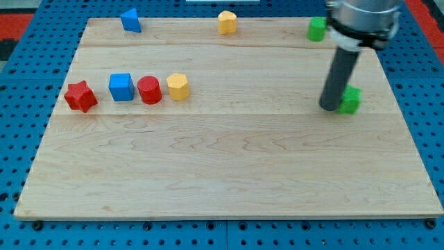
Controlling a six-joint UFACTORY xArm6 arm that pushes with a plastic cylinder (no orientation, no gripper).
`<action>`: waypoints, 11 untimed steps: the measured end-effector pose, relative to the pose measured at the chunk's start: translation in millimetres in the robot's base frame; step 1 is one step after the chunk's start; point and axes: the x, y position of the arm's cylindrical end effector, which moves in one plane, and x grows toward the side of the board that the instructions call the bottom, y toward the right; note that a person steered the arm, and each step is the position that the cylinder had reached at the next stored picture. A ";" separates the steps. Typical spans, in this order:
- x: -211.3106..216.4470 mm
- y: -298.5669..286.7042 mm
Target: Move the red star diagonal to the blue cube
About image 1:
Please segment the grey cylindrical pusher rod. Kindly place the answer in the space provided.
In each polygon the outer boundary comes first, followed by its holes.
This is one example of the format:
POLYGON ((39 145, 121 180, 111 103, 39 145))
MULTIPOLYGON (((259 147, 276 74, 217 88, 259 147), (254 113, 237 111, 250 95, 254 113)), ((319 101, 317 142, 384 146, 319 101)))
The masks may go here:
POLYGON ((353 73, 360 53, 337 47, 327 79, 321 92, 319 106, 326 111, 339 109, 348 81, 353 73))

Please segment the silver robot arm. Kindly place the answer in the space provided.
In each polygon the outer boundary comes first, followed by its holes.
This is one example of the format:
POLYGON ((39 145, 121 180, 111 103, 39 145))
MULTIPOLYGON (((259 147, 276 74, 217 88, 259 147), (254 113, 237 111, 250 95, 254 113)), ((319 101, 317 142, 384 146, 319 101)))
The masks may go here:
POLYGON ((401 0, 328 0, 326 24, 337 48, 319 99, 336 111, 363 48, 381 51, 399 28, 401 0))

